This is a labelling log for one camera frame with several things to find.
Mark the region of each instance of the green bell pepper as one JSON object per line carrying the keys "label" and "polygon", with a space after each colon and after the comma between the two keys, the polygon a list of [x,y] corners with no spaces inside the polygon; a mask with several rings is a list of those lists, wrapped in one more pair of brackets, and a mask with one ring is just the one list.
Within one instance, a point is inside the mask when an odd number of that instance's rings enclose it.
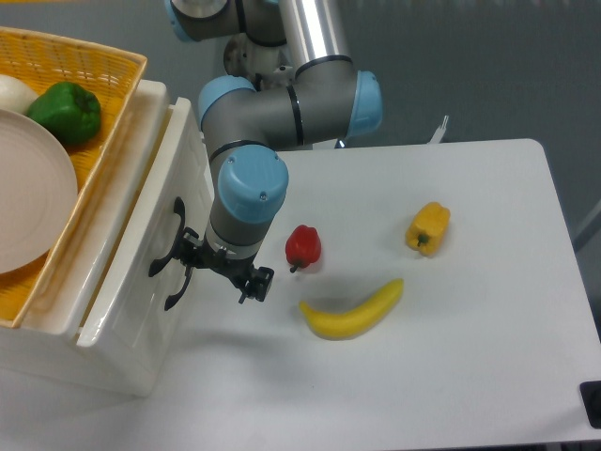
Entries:
{"label": "green bell pepper", "polygon": [[82,144],[100,130],[100,102],[76,83],[52,85],[29,107],[27,116],[61,144]]}

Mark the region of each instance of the red bell pepper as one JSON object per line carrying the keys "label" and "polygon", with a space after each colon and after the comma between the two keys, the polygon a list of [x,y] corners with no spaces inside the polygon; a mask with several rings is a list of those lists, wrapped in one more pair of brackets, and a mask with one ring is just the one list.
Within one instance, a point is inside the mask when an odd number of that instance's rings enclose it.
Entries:
{"label": "red bell pepper", "polygon": [[299,225],[285,242],[285,257],[292,265],[290,272],[306,268],[319,260],[321,240],[314,227]]}

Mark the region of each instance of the yellow bell pepper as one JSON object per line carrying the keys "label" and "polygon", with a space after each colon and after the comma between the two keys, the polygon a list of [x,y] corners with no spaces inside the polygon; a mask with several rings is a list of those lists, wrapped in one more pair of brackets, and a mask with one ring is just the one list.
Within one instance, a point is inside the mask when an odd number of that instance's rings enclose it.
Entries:
{"label": "yellow bell pepper", "polygon": [[438,202],[425,205],[405,233],[407,246],[423,256],[432,256],[439,250],[450,218],[451,211]]}

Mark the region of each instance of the white plate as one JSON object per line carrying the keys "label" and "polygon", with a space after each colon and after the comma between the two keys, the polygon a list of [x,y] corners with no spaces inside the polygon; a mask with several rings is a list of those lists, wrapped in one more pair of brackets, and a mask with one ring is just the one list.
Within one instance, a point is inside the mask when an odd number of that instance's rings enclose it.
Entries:
{"label": "white plate", "polygon": [[28,117],[0,110],[0,273],[48,251],[77,200],[61,144]]}

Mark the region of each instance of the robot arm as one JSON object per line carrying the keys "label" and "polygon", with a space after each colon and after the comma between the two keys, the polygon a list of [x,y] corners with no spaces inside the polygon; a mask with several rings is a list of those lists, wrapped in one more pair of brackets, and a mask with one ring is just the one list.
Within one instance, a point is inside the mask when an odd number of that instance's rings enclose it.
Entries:
{"label": "robot arm", "polygon": [[[209,268],[240,289],[240,303],[247,297],[262,302],[273,271],[256,269],[254,258],[284,203],[288,183],[285,164],[274,150],[375,130],[382,119],[378,82],[371,72],[353,68],[334,0],[281,0],[279,5],[269,0],[167,0],[167,10],[177,34],[192,40],[246,32],[255,46],[269,50],[283,44],[285,32],[295,69],[292,83],[257,92],[246,78],[226,75],[203,88],[200,128],[215,200],[203,239],[182,223],[171,255],[187,268],[183,289],[192,268]],[[153,264],[150,274],[171,257],[156,260],[161,263]],[[172,296],[165,309],[182,293]]]}

